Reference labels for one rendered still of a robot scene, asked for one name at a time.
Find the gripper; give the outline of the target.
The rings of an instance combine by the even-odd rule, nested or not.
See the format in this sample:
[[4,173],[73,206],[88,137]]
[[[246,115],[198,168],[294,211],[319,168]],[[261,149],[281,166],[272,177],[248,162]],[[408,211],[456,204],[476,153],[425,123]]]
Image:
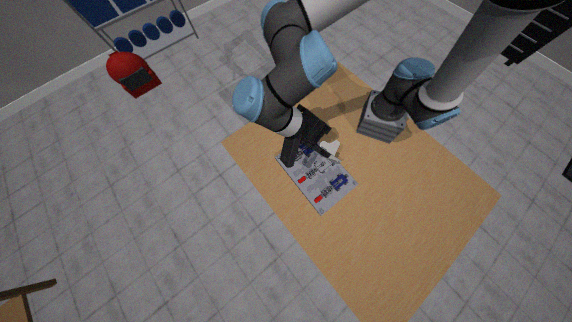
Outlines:
[[[324,156],[324,157],[326,157],[326,158],[328,158],[334,162],[341,162],[340,159],[335,157],[335,154],[336,154],[336,152],[339,148],[339,145],[340,145],[340,142],[338,140],[335,140],[331,143],[328,143],[326,141],[321,141],[319,143],[319,146],[317,145],[318,141],[323,137],[323,135],[324,134],[327,135],[332,128],[330,126],[328,126],[324,121],[320,120],[317,116],[315,116],[307,108],[303,107],[302,105],[298,105],[297,109],[299,109],[300,112],[303,112],[302,113],[302,124],[301,124],[300,129],[296,132],[296,134],[294,134],[293,136],[290,136],[288,138],[296,138],[303,131],[300,144],[304,144],[306,147],[310,148],[311,150],[316,151],[320,155],[322,155],[322,156]],[[305,125],[305,123],[306,123],[306,125]],[[304,128],[304,130],[303,130],[303,128]]]

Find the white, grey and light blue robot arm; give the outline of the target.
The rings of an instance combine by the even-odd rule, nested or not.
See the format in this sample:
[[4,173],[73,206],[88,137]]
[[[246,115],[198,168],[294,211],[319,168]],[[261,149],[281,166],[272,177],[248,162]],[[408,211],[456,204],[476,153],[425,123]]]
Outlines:
[[[287,168],[294,166],[302,138],[302,133],[288,138],[302,124],[302,114],[294,105],[338,68],[319,32],[367,1],[271,0],[262,11],[263,36],[276,66],[262,80],[243,78],[232,103],[237,114],[285,137],[280,160]],[[373,99],[373,114],[384,121],[397,121],[407,111],[421,130],[456,117],[461,113],[457,107],[463,99],[461,91],[542,10],[564,1],[483,0],[434,77],[435,66],[430,61],[415,57],[402,60],[384,90]]]

